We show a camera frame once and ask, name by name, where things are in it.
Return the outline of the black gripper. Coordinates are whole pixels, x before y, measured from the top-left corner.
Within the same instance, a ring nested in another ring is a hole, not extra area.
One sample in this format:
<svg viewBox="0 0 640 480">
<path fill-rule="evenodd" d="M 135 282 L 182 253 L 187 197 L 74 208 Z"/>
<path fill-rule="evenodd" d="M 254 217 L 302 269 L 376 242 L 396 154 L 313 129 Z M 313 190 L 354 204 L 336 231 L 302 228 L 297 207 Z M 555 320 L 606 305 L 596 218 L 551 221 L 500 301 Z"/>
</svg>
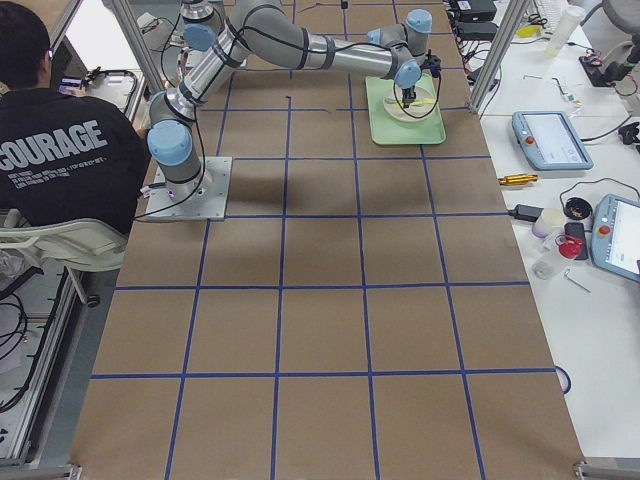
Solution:
<svg viewBox="0 0 640 480">
<path fill-rule="evenodd" d="M 426 54 L 422 63 L 417 60 L 408 60 L 399 68 L 399 87 L 402 92 L 403 108 L 408 108 L 408 105 L 409 107 L 416 105 L 415 87 L 422 78 L 424 71 L 432 78 L 437 79 L 439 85 L 441 84 L 441 60 L 431 52 Z M 436 96 L 439 96 L 439 85 L 436 89 Z"/>
</svg>

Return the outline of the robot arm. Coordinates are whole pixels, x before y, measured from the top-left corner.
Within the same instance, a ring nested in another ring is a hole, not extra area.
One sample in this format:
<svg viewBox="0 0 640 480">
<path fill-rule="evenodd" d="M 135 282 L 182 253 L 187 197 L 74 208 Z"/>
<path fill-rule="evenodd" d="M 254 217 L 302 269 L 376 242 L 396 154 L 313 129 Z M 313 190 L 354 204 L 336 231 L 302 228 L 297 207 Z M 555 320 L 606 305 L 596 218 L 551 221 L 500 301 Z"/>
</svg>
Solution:
<svg viewBox="0 0 640 480">
<path fill-rule="evenodd" d="M 402 23 L 370 31 L 364 42 L 349 42 L 294 24 L 277 1 L 237 3 L 220 33 L 202 38 L 200 62 L 149 104 L 147 144 L 164 175 L 170 203 L 185 203 L 204 189 L 205 161 L 192 134 L 197 110 L 248 56 L 289 70 L 339 70 L 391 80 L 401 107 L 407 108 L 423 74 L 438 77 L 441 72 L 440 59 L 428 47 L 431 26 L 431 14 L 416 9 Z"/>
<path fill-rule="evenodd" d="M 180 15 L 184 22 L 183 38 L 190 48 L 198 51 L 209 49 L 224 29 L 223 1 L 184 0 Z"/>
</svg>

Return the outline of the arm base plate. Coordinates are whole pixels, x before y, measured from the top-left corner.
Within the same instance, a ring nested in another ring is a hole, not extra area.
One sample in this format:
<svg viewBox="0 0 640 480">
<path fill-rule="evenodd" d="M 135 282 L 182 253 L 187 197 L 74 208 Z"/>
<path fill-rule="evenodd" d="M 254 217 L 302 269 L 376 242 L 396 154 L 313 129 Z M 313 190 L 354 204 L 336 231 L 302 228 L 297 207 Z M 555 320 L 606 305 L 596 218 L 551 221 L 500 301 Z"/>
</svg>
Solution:
<svg viewBox="0 0 640 480">
<path fill-rule="evenodd" d="M 206 156 L 204 175 L 199 174 L 185 184 L 165 180 L 161 167 L 156 168 L 154 182 L 147 197 L 143 220 L 169 221 L 223 221 L 226 217 L 229 185 L 233 160 L 231 157 Z"/>
</svg>

